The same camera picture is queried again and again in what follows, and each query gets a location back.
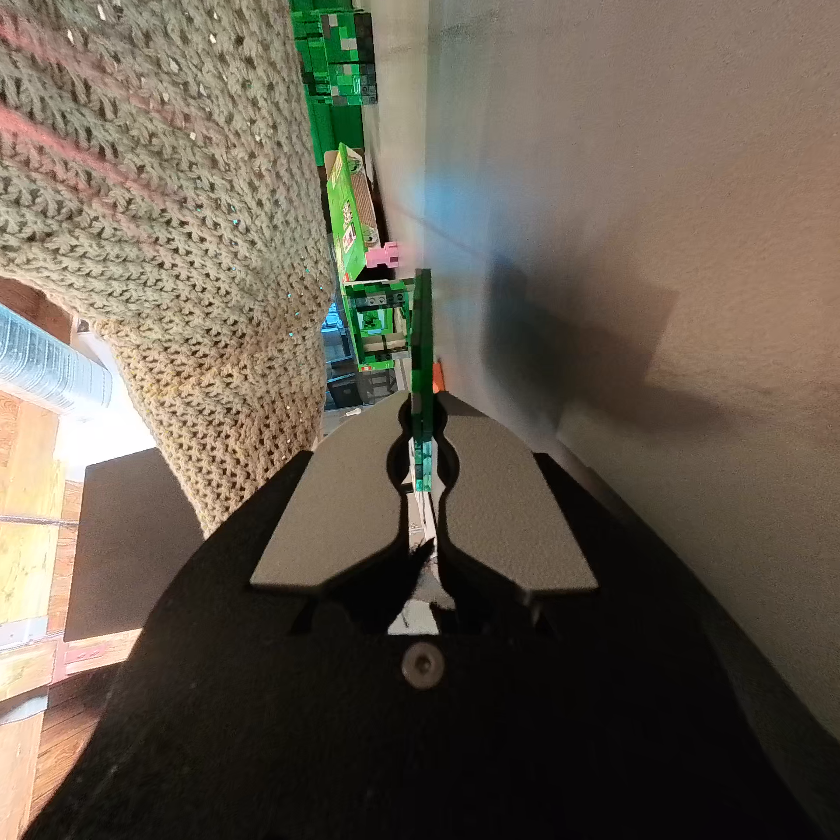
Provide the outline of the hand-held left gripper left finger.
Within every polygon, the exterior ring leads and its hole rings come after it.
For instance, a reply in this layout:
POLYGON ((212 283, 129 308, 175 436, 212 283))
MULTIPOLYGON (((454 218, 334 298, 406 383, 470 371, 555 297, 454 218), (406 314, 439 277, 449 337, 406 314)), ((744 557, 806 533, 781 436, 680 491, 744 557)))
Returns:
POLYGON ((250 583, 314 593, 389 547, 403 524, 403 478, 389 455, 403 436, 397 392, 339 425, 314 450, 250 583))

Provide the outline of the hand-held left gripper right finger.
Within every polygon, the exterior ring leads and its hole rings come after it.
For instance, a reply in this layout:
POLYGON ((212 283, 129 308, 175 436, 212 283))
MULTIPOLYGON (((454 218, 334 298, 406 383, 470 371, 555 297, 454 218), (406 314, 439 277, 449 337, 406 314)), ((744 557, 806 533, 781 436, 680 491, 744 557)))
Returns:
POLYGON ((436 394, 436 513, 443 546, 530 598, 598 584, 531 449, 497 420, 436 394))

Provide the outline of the green lego plate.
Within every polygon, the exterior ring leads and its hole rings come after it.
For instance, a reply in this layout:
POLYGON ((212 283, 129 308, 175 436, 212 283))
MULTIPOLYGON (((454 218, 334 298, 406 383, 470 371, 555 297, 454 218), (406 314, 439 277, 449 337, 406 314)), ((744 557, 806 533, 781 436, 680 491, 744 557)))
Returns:
POLYGON ((420 269, 415 277, 412 326, 412 383, 409 415, 413 439, 414 485, 418 492, 433 487, 434 325, 432 274, 420 269))

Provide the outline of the person's right forearm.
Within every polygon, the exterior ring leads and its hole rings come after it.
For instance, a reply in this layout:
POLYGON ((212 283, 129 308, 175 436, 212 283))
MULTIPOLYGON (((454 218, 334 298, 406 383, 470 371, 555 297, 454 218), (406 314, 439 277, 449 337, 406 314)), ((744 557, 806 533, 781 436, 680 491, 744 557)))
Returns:
POLYGON ((321 431, 288 2, 1 2, 2 277, 86 320, 205 536, 321 431))

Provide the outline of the green lego creeper build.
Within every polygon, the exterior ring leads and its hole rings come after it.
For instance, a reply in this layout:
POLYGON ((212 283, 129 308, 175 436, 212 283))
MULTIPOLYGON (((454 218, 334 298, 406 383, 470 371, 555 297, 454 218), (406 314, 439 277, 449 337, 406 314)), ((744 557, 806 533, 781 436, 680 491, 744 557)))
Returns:
POLYGON ((360 372, 392 370, 409 358, 414 284, 377 280, 340 284, 353 355, 360 372))

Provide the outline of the green lego box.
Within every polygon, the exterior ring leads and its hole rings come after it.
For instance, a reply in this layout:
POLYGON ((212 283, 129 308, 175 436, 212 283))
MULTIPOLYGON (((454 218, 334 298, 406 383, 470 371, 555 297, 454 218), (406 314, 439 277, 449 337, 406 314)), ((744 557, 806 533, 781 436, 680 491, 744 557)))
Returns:
POLYGON ((371 182, 364 157, 345 143, 330 154, 327 196, 333 250, 339 279, 344 285, 359 281, 363 270, 378 266, 382 239, 375 216, 371 182))

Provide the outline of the large lego creeper figure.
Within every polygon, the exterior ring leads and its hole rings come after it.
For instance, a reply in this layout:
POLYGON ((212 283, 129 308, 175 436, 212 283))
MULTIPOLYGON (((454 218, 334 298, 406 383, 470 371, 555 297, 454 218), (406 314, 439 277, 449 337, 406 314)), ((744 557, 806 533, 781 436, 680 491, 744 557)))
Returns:
POLYGON ((332 107, 378 101, 372 16, 351 1, 290 2, 308 100, 332 107))

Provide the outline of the black storage bin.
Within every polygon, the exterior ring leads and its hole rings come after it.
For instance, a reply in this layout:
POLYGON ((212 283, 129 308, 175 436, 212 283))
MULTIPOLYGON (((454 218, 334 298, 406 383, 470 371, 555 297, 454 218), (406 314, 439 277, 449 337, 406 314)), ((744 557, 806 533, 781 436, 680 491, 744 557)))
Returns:
POLYGON ((371 404, 365 379, 359 371, 334 376, 327 381, 328 404, 334 410, 349 411, 371 404))

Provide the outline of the black flat panel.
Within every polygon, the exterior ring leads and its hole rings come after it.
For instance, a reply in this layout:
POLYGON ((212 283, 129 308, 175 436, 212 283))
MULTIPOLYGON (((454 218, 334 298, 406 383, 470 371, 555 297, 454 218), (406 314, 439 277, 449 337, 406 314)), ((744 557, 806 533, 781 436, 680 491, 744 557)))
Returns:
POLYGON ((203 541, 158 448, 87 467, 65 641, 142 628, 203 541))

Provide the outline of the red metal bracket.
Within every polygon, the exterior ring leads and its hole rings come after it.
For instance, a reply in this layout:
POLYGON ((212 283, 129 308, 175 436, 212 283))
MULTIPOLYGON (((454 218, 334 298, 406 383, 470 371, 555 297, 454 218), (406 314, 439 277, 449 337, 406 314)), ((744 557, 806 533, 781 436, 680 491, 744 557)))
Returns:
POLYGON ((59 640, 51 684, 55 685, 80 673, 105 667, 110 642, 105 638, 80 639, 73 642, 59 640))

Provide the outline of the silver ventilation duct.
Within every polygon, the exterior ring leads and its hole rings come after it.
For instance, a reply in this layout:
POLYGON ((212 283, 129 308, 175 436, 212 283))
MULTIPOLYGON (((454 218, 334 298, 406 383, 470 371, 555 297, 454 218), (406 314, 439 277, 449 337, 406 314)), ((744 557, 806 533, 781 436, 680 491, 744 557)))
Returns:
POLYGON ((2 306, 1 391, 58 415, 91 419, 110 406, 112 375, 2 306))

